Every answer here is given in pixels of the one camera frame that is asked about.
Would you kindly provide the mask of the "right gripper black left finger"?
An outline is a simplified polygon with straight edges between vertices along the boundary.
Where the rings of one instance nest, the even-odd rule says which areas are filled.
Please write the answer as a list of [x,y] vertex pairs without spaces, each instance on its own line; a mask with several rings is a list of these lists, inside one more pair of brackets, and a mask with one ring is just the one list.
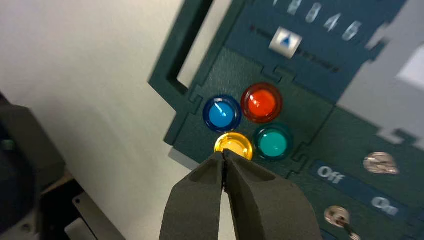
[[224,165],[223,154],[215,152],[172,188],[161,240],[218,239]]

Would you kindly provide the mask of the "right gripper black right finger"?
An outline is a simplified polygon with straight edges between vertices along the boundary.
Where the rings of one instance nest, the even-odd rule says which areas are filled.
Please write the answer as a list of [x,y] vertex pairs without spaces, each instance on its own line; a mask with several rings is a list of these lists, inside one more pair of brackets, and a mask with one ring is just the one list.
[[315,211],[296,184],[228,149],[222,155],[236,239],[322,239]]

